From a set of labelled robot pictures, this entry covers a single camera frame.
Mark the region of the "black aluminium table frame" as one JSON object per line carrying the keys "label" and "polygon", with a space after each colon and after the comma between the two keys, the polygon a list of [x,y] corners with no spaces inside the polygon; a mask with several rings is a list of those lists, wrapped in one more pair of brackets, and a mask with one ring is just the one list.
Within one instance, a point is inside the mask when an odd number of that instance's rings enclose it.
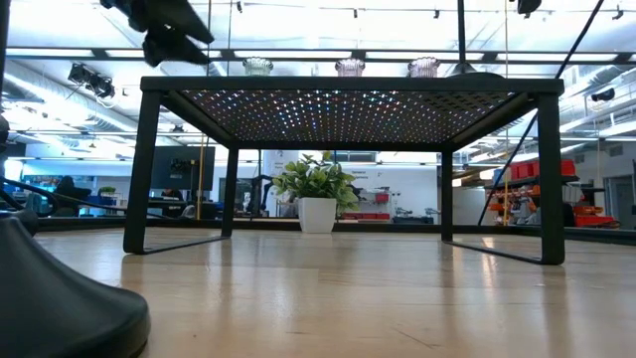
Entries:
{"label": "black aluminium table frame", "polygon": [[[110,229],[123,227],[125,217],[112,218],[41,218],[39,229],[43,232],[63,232],[93,229]],[[162,219],[151,218],[146,221],[147,227],[165,227],[179,229],[219,229],[220,221],[214,220],[187,220],[187,219]],[[263,230],[263,231],[299,231],[300,224],[297,221],[263,221],[235,219],[234,229]],[[440,234],[440,225],[431,224],[384,224],[384,223],[336,223],[335,232],[369,232],[369,233],[422,233]],[[513,235],[539,237],[541,229],[536,226],[476,226],[455,225],[452,229],[454,235],[459,234],[484,234],[484,235]],[[602,244],[614,244],[636,247],[636,231],[589,229],[589,228],[565,228],[563,237],[566,240],[593,242]]]}

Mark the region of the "orange storage bin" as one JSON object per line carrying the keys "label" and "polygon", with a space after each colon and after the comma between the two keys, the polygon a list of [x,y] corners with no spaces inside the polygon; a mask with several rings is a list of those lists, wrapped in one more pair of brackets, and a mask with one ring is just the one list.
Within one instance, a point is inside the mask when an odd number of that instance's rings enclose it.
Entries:
{"label": "orange storage bin", "polygon": [[573,208],[574,222],[580,228],[609,228],[615,229],[620,223],[612,216],[603,214],[601,207],[576,206]]}

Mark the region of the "pink glass candle holder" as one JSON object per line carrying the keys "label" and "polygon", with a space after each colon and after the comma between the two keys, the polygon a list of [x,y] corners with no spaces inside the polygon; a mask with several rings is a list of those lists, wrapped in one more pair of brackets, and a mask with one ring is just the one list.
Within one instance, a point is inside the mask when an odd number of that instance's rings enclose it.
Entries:
{"label": "pink glass candle holder", "polygon": [[435,57],[420,57],[407,65],[409,78],[436,78],[440,61]]}
{"label": "pink glass candle holder", "polygon": [[356,58],[341,59],[335,64],[335,70],[339,77],[360,77],[365,68],[366,63]]}

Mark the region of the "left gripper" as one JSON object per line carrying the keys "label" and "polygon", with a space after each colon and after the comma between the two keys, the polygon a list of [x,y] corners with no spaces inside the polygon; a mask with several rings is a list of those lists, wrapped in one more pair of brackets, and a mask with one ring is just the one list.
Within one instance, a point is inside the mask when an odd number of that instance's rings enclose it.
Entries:
{"label": "left gripper", "polygon": [[[129,15],[130,26],[140,32],[168,26],[198,41],[211,44],[214,37],[188,0],[99,0],[106,9]],[[146,64],[156,68],[163,62],[207,65],[211,60],[183,33],[149,30],[142,43]]]}

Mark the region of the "shelving with red bins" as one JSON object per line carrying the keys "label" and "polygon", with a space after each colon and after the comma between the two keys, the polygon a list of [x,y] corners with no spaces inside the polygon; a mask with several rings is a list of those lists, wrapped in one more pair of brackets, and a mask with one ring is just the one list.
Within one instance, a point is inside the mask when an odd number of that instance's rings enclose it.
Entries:
{"label": "shelving with red bins", "polygon": [[[573,207],[582,198],[576,186],[578,176],[571,159],[561,161],[561,196],[563,224],[575,226]],[[538,160],[513,163],[490,198],[487,212],[493,215],[495,226],[538,226],[541,223],[540,162]]]}

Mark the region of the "black round base piece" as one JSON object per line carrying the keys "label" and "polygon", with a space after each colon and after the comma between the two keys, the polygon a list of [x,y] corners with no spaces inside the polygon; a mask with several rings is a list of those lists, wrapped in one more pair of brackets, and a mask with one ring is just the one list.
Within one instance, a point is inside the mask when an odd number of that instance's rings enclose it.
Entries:
{"label": "black round base piece", "polygon": [[39,214],[0,211],[0,358],[137,358],[145,298],[66,266],[35,240]]}

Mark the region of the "yellow pole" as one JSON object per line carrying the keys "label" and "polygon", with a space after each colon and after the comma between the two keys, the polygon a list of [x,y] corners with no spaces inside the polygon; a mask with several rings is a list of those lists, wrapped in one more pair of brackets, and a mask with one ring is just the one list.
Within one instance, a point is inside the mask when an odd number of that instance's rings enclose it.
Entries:
{"label": "yellow pole", "polygon": [[196,201],[196,220],[201,220],[201,210],[202,210],[202,202],[203,202],[203,184],[204,184],[204,172],[205,172],[205,150],[207,148],[206,145],[206,136],[204,133],[201,134],[201,143],[200,143],[200,156],[199,156],[199,180],[198,180],[198,189],[197,189],[197,201]]}

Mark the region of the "tall black candlestick holder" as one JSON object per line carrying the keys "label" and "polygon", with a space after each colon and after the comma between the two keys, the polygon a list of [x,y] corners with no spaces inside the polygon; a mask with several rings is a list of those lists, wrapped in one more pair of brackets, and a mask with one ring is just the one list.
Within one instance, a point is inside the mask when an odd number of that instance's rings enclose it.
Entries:
{"label": "tall black candlestick holder", "polygon": [[459,62],[447,75],[448,78],[476,78],[476,79],[501,79],[502,76],[490,73],[479,72],[466,59],[466,38],[465,38],[465,9],[464,0],[456,0],[457,4],[457,35]]}

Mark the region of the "green plant in white pot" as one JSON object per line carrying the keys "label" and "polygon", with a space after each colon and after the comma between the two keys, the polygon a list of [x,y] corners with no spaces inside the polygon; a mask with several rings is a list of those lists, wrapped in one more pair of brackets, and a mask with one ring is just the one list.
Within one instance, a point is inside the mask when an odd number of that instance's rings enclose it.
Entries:
{"label": "green plant in white pot", "polygon": [[303,154],[287,163],[273,177],[273,185],[278,194],[287,193],[294,199],[303,233],[330,234],[340,214],[357,208],[354,180],[326,150],[319,157]]}

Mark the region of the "black ceiling spotlight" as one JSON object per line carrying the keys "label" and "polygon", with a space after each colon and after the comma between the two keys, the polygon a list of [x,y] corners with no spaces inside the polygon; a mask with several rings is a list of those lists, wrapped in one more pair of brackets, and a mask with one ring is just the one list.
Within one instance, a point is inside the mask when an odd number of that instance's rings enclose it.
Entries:
{"label": "black ceiling spotlight", "polygon": [[72,64],[68,80],[80,87],[91,90],[99,98],[115,96],[112,79],[94,72],[84,64]]}

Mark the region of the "black monitor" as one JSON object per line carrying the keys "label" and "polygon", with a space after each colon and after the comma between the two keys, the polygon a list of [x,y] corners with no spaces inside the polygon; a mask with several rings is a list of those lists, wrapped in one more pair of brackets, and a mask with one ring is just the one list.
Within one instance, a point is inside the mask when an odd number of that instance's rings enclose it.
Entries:
{"label": "black monitor", "polygon": [[155,148],[151,189],[197,190],[203,168],[204,191],[213,188],[214,147],[159,146]]}

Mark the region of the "green glass candle holder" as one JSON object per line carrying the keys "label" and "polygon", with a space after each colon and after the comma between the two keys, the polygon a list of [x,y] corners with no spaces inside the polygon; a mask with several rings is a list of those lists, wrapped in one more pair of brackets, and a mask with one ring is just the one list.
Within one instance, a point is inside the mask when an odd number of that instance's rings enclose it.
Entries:
{"label": "green glass candle holder", "polygon": [[268,77],[273,70],[273,63],[269,59],[250,57],[242,61],[244,73],[248,77]]}

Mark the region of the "black perforated metal shelf riser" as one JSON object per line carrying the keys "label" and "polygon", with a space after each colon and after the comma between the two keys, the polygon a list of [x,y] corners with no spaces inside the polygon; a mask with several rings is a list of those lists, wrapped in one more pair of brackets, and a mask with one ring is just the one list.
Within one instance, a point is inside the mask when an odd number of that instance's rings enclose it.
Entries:
{"label": "black perforated metal shelf riser", "polygon": [[233,231],[243,149],[435,152],[442,157],[441,240],[453,240],[452,159],[534,111],[541,186],[540,265],[564,262],[559,80],[367,77],[145,77],[123,248],[144,244],[158,115],[167,108],[228,150],[222,235]]}

